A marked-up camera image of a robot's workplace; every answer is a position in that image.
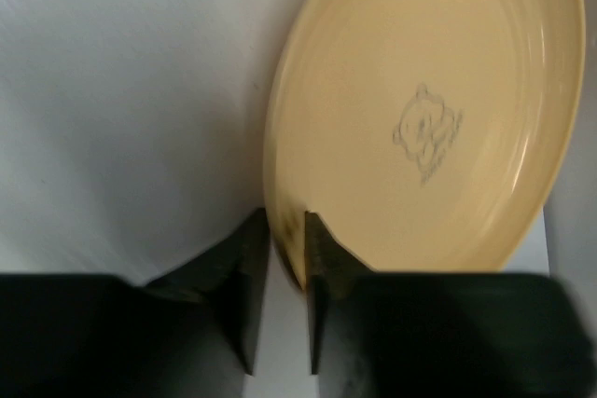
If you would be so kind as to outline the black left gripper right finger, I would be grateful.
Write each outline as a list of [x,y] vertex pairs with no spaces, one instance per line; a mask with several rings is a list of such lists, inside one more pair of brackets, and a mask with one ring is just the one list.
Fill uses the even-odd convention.
[[367,268],[305,216],[322,397],[588,397],[595,348],[553,279]]

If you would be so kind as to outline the yellow plastic plate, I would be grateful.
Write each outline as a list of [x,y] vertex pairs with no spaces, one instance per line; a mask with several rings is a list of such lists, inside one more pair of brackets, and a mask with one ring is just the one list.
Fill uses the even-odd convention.
[[585,28],[584,0],[306,0],[263,170],[296,281],[308,212],[369,268],[501,270],[562,165]]

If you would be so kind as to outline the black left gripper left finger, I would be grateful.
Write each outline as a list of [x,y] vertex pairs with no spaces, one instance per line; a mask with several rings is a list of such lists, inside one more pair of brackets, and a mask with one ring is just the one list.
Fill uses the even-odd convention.
[[268,267],[263,210],[141,286],[110,275],[1,278],[5,397],[240,397]]

